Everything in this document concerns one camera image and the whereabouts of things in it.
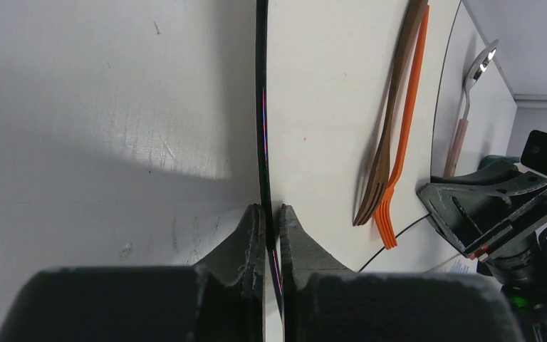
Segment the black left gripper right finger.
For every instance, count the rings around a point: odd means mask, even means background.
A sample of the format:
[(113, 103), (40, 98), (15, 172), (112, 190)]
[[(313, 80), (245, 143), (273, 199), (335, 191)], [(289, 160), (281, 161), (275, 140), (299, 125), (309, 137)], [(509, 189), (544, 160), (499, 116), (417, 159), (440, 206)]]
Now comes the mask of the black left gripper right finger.
[(522, 341), (507, 300), (479, 276), (358, 273), (279, 214), (287, 341)]

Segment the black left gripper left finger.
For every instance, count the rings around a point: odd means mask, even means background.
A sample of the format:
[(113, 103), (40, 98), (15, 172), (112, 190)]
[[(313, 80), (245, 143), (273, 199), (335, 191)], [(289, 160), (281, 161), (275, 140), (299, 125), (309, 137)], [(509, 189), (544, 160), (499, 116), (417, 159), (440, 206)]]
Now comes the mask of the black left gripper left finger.
[(0, 341), (262, 341), (265, 217), (191, 266), (66, 267), (20, 290)]

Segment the brown wooden fork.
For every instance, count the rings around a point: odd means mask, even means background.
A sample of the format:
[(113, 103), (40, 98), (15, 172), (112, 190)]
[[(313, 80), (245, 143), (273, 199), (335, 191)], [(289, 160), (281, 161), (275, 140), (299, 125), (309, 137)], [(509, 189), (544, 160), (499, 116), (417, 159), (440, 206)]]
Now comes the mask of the brown wooden fork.
[(404, 78), (407, 59), (417, 39), (420, 24), (428, 6), (426, 0), (412, 0), (407, 4), (405, 16), (392, 57), (390, 84), (385, 107), (382, 133), (371, 164), (362, 202), (353, 220), (353, 226), (367, 223), (382, 200), (390, 177), (390, 139), (400, 85)]

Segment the white square plate black rim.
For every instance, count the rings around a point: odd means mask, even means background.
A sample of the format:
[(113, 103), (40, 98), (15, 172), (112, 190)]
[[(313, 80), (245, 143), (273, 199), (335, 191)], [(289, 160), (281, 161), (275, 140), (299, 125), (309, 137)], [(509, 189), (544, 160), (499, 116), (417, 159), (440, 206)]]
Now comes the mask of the white square plate black rim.
[(270, 1), (266, 127), (271, 209), (358, 271), (383, 245), (356, 227), (407, 1)]

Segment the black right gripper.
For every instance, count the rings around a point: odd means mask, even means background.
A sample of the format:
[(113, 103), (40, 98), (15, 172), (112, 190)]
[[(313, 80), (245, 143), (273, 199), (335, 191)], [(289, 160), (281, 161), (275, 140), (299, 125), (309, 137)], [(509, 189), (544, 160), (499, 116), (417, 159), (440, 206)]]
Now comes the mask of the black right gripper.
[[(437, 233), (462, 256), (497, 257), (547, 219), (547, 178), (499, 160), (470, 175), (440, 178), (417, 191)], [(476, 272), (501, 284), (525, 341), (547, 341), (547, 239), (535, 234)]]

